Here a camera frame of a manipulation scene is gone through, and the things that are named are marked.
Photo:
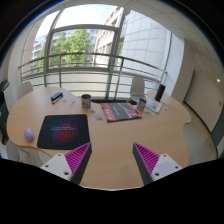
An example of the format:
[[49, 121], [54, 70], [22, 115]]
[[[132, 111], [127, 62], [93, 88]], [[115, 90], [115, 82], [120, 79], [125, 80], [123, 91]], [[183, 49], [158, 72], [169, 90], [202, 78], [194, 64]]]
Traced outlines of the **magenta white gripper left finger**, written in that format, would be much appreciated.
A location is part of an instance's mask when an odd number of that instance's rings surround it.
[[41, 166], [47, 172], [79, 185], [92, 154], [90, 142], [81, 145], [70, 152], [57, 153]]

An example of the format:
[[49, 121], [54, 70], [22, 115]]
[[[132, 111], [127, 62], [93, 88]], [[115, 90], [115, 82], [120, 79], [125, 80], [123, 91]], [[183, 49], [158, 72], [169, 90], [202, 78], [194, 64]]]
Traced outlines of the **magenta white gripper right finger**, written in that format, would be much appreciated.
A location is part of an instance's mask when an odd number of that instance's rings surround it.
[[145, 185], [182, 169], [168, 154], [159, 155], [138, 143], [133, 143], [133, 155]]

